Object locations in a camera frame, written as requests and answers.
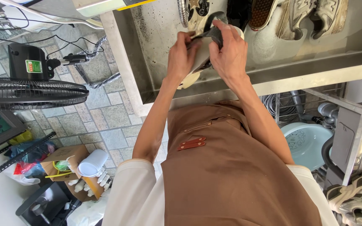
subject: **brown apron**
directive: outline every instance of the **brown apron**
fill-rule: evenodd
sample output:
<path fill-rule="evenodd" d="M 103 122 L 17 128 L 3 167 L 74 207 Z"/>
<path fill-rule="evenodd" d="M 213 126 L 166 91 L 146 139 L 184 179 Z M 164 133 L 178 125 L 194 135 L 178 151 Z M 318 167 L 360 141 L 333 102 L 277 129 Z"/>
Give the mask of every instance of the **brown apron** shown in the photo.
<path fill-rule="evenodd" d="M 322 225 L 300 182 L 250 134 L 235 100 L 169 112 L 165 226 Z"/>

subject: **white cup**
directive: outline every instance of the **white cup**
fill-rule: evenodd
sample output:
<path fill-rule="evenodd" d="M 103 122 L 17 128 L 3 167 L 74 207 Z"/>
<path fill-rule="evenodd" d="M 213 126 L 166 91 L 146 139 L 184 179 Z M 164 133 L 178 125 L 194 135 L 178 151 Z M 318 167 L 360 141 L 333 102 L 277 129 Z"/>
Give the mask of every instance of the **white cup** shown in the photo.
<path fill-rule="evenodd" d="M 107 152 L 96 149 L 80 162 L 78 173 L 84 177 L 95 177 L 108 159 Z"/>

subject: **electric fan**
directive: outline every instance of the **electric fan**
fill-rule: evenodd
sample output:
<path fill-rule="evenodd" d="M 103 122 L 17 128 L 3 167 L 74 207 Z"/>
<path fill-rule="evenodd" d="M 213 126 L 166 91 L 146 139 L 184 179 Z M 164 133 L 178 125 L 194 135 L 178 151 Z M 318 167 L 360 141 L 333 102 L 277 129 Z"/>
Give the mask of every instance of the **electric fan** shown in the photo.
<path fill-rule="evenodd" d="M 59 65 L 87 61 L 82 54 L 46 59 L 42 49 L 27 44 L 9 44 L 10 78 L 0 78 L 0 110 L 47 109 L 86 101 L 84 85 L 50 80 Z"/>

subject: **person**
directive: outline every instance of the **person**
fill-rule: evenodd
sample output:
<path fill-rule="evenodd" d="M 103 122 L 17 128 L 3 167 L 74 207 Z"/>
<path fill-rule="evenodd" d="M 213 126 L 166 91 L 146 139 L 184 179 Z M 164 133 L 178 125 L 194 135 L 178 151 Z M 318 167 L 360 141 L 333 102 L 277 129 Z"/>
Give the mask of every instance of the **person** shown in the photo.
<path fill-rule="evenodd" d="M 167 76 L 139 132 L 132 159 L 113 180 L 103 226 L 337 226 L 318 184 L 294 165 L 283 133 L 245 72 L 248 44 L 213 21 L 223 47 L 210 61 L 239 100 L 168 112 L 199 44 L 179 32 Z M 153 162 L 168 120 L 168 155 L 156 181 Z"/>

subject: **sink basin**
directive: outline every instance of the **sink basin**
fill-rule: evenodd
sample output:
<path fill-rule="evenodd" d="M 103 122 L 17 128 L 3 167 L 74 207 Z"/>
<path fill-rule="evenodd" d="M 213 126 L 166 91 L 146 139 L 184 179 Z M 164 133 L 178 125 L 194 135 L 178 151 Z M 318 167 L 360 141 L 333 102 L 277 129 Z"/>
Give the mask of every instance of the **sink basin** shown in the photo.
<path fill-rule="evenodd" d="M 226 0 L 213 1 L 209 13 L 226 10 Z M 157 0 L 100 15 L 131 105 L 138 116 L 149 112 L 167 72 L 168 51 L 180 24 L 176 0 Z M 362 0 L 350 0 L 344 30 L 313 40 L 314 23 L 302 22 L 298 41 L 275 39 L 246 29 L 246 71 L 259 96 L 362 79 Z M 273 46 L 262 52 L 266 46 Z M 217 72 L 202 71 L 195 84 L 177 90 L 171 109 L 196 103 L 237 99 Z"/>

